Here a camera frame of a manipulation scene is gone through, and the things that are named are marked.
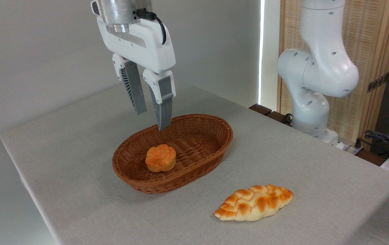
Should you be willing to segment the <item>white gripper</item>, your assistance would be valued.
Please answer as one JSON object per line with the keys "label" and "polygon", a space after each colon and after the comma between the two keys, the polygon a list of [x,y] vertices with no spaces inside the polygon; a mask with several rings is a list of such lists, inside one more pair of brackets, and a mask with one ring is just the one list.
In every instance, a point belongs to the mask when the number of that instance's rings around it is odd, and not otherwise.
{"label": "white gripper", "polygon": [[157,125],[159,130],[165,129],[171,124],[172,99],[176,96],[174,76],[169,71],[176,65],[170,35],[166,34],[163,45],[160,24],[146,19],[131,24],[128,33],[115,32],[101,17],[97,22],[103,42],[115,53],[112,61],[117,77],[125,85],[137,115],[147,111],[137,64],[146,68],[143,78],[149,85]]}

